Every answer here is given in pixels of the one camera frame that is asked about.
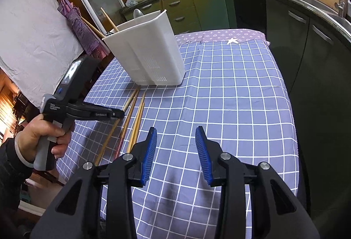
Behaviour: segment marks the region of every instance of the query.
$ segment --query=table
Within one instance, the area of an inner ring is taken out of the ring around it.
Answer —
[[[222,34],[220,41],[211,42],[214,35]],[[229,34],[249,40],[233,41]],[[139,141],[151,126],[157,129],[158,141],[150,180],[144,188],[133,189],[138,238],[213,238],[220,188],[209,187],[203,178],[194,140],[199,125],[209,139],[242,162],[269,162],[296,193],[299,165],[290,101],[268,42],[262,33],[263,39],[256,39],[256,34],[239,29],[177,35],[186,68],[182,84],[142,88],[147,93]],[[135,87],[114,59],[85,101],[121,108]],[[57,163],[65,179],[87,160],[94,160],[112,124],[76,121],[71,144]],[[119,131],[114,132],[101,164],[114,159]],[[105,186],[102,217],[106,195]],[[248,187],[246,202],[246,234],[251,238]]]

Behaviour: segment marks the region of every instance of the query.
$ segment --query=black sleeve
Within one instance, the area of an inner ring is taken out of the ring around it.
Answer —
[[[0,146],[0,207],[17,210],[21,184],[32,171],[18,158],[14,139],[7,139]]]

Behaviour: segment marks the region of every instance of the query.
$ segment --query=cabinet handle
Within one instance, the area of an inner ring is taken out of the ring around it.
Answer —
[[[183,19],[185,19],[185,17],[178,17],[178,18],[175,18],[174,20],[175,20],[175,21],[181,21],[181,20],[183,20]]]
[[[317,33],[320,37],[322,37],[325,41],[327,41],[327,42],[330,43],[331,45],[334,44],[334,41],[333,41],[331,38],[327,37],[323,32],[321,32],[321,31],[320,31],[318,28],[316,28],[314,25],[312,26],[312,28],[313,28],[313,31],[314,31],[315,33]]]
[[[152,6],[152,4],[147,5],[147,6],[145,6],[145,7],[142,7],[141,10],[147,9],[148,7],[151,7],[151,6]]]
[[[293,14],[291,11],[289,11],[289,16],[291,16],[292,18],[296,19],[297,21],[300,21],[302,23],[306,23],[307,21],[299,16],[297,16],[296,14]]]
[[[176,5],[176,4],[179,4],[180,3],[180,1],[176,1],[176,2],[172,2],[172,3],[170,3],[170,4],[168,4],[169,6],[173,6],[173,5]]]

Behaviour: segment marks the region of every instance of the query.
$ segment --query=cabinet door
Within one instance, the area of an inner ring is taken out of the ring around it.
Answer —
[[[266,34],[266,0],[234,0],[238,28]]]
[[[266,0],[266,8],[269,48],[290,93],[304,52],[310,19],[276,0]]]
[[[229,28],[225,0],[194,0],[201,30]]]
[[[229,27],[236,28],[236,14],[234,0],[225,0],[228,12]]]
[[[311,19],[290,100],[307,169],[312,219],[330,210],[339,213],[349,200],[350,64],[351,51]]]

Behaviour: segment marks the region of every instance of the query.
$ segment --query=faucet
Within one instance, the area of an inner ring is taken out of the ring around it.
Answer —
[[[339,3],[335,2],[335,8],[338,9],[338,16],[339,17],[344,17],[344,0],[339,0]]]

